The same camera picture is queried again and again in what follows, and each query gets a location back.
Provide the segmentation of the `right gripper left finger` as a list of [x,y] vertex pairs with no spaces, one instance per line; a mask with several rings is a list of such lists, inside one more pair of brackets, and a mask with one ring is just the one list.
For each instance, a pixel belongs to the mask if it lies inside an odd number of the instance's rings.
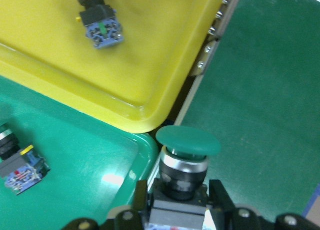
[[63,230],[146,230],[148,218],[148,185],[146,180],[136,183],[132,205],[119,210],[99,225],[90,218],[78,218],[70,221]]

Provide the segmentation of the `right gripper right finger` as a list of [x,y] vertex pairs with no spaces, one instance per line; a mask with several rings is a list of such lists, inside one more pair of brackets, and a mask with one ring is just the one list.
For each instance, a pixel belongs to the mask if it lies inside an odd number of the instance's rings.
[[236,207],[220,180],[209,180],[208,200],[211,230],[318,230],[320,227],[301,215],[284,213],[273,222],[266,220],[253,210]]

